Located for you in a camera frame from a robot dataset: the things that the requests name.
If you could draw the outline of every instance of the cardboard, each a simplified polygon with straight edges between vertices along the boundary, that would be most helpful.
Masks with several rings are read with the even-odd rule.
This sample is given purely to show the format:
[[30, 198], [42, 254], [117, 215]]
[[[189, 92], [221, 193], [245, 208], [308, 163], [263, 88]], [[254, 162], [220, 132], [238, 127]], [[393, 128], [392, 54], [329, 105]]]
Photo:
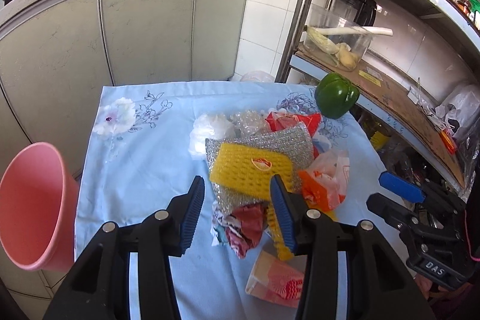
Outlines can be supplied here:
[[364, 60], [360, 60], [354, 71], [347, 72], [333, 65], [322, 63], [311, 53], [308, 53], [303, 44], [299, 45], [296, 55], [327, 72], [337, 72], [349, 79], [361, 90], [362, 95], [390, 113], [404, 127], [413, 132], [423, 145], [450, 171], [459, 185], [462, 188], [465, 187], [463, 173], [457, 157], [448, 153], [433, 124], [421, 109], [407, 98], [408, 91], [402, 85]]

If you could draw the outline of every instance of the bottle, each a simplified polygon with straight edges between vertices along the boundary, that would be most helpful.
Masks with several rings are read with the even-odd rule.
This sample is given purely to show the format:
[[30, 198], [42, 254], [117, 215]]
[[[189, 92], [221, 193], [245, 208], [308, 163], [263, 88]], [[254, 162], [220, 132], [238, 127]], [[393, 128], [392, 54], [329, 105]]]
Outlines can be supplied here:
[[390, 127], [371, 115], [365, 116], [361, 126], [376, 151], [380, 150], [392, 136]]

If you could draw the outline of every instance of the light blue tablecloth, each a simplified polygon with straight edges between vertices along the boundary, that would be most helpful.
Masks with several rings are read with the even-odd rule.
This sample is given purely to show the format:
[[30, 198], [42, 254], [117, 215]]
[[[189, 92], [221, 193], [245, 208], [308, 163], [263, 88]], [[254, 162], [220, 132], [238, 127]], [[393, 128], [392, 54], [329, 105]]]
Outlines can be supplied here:
[[[293, 319], [295, 311], [245, 293], [245, 285], [260, 249], [272, 250], [263, 235], [261, 245], [239, 260], [227, 247], [212, 247], [210, 235], [214, 199], [204, 160], [192, 160], [189, 134], [203, 113], [226, 115], [246, 109], [285, 108], [299, 114], [318, 111], [314, 88], [301, 85], [245, 82], [176, 82], [104, 87], [90, 136], [75, 220], [75, 255], [106, 221], [120, 226], [141, 222], [172, 197], [185, 193], [195, 175], [205, 179], [205, 201], [191, 248], [171, 258], [178, 305], [184, 320]], [[334, 147], [348, 149], [350, 183], [345, 202], [336, 209], [339, 221], [356, 225], [372, 220], [404, 260], [398, 232], [370, 213], [368, 195], [381, 192], [400, 198], [378, 184], [385, 170], [365, 133], [350, 114], [324, 118], [316, 139], [326, 137]], [[304, 259], [294, 259], [302, 268]], [[139, 319], [136, 257], [130, 268], [132, 320]], [[345, 270], [340, 270], [338, 318], [345, 313]]]

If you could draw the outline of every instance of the yellow sponge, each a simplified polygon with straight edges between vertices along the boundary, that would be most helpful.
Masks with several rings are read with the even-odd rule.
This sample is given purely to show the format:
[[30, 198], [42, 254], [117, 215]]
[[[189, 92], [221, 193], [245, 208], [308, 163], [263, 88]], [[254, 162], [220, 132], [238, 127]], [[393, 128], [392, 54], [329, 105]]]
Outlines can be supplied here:
[[280, 260], [290, 260], [293, 258], [293, 254], [290, 252], [288, 247], [285, 245], [282, 237], [282, 231], [278, 225], [277, 216], [275, 215], [275, 210], [273, 204], [270, 202], [267, 208], [267, 223], [270, 228], [270, 234], [272, 235], [273, 244], [277, 250], [277, 258]]
[[270, 178], [279, 174], [287, 191], [292, 189], [293, 166], [278, 152], [222, 143], [210, 180], [252, 197], [270, 200]]

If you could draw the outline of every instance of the pink bucket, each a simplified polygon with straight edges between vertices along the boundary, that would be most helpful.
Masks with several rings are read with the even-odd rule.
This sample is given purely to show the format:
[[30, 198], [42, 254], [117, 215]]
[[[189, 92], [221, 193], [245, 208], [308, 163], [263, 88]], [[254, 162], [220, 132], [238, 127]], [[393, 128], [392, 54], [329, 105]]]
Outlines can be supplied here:
[[11, 161], [0, 182], [0, 241], [18, 267], [67, 272], [74, 264], [79, 186], [49, 143]]

